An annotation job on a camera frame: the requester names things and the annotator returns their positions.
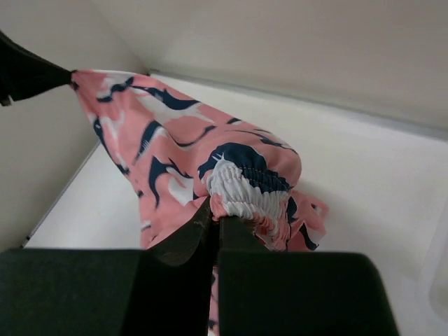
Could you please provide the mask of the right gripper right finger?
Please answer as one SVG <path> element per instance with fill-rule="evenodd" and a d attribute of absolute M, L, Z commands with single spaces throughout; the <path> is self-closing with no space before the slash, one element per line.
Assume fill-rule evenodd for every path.
<path fill-rule="evenodd" d="M 225 217 L 220 220 L 219 252 L 266 253 L 269 250 L 258 240 L 239 217 Z"/>

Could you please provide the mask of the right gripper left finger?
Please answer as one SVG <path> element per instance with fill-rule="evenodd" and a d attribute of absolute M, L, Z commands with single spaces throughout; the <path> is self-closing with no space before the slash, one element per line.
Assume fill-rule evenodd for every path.
<path fill-rule="evenodd" d="M 147 250 L 150 255 L 170 267 L 186 264 L 199 247 L 204 247 L 212 225 L 207 197 L 194 216 L 178 230 Z"/>

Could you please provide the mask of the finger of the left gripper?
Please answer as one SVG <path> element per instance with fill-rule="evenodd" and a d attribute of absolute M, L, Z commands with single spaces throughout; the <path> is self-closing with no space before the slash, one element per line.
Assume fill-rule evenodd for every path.
<path fill-rule="evenodd" d="M 10 106 L 71 83 L 72 72 L 1 34 L 1 105 Z"/>

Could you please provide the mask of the pink navy patterned shorts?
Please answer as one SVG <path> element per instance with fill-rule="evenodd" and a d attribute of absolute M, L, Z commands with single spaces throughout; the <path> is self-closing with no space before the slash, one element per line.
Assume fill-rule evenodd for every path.
<path fill-rule="evenodd" d="M 122 335 L 319 335 L 298 265 L 325 235 L 327 206 L 296 188 L 297 152 L 272 133 L 135 73 L 74 71 L 71 86 L 139 200 L 141 252 Z M 210 197 L 204 247 L 170 267 L 148 249 Z M 220 253 L 239 217 L 269 250 Z"/>

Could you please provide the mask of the aluminium table edge rail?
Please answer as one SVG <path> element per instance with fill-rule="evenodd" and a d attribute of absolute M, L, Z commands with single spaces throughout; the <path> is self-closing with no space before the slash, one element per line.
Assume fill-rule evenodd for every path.
<path fill-rule="evenodd" d="M 87 156 L 85 157 L 85 159 L 81 162 L 81 164 L 79 165 L 79 167 L 77 168 L 77 170 L 75 171 L 75 173 L 72 175 L 72 177 L 69 179 L 69 181 L 67 182 L 67 184 L 63 187 L 62 191 L 59 193 L 59 195 L 57 196 L 57 198 L 55 199 L 55 201 L 51 204 L 51 206 L 49 207 L 49 209 L 44 213 L 44 215 L 41 217 L 41 219 L 37 222 L 37 224 L 33 227 L 33 229 L 31 230 L 31 232 L 25 237 L 24 241 L 21 243 L 20 248 L 23 249 L 30 241 L 30 239 L 35 235 L 36 231 L 41 227 L 41 225 L 43 224 L 43 222 L 46 220 L 46 218 L 48 217 L 48 215 L 51 213 L 51 211 L 54 209 L 54 207 L 57 205 L 57 203 L 60 201 L 60 199 L 62 198 L 62 196 L 64 195 L 64 193 L 69 189 L 69 187 L 71 186 L 71 184 L 73 183 L 73 181 L 76 179 L 77 175 L 79 175 L 79 173 L 82 171 L 82 169 L 84 168 L 85 164 L 88 162 L 88 160 L 92 157 L 92 155 L 95 153 L 96 149 L 99 146 L 99 142 L 97 142 L 94 147 L 92 148 L 92 150 L 87 154 Z"/>

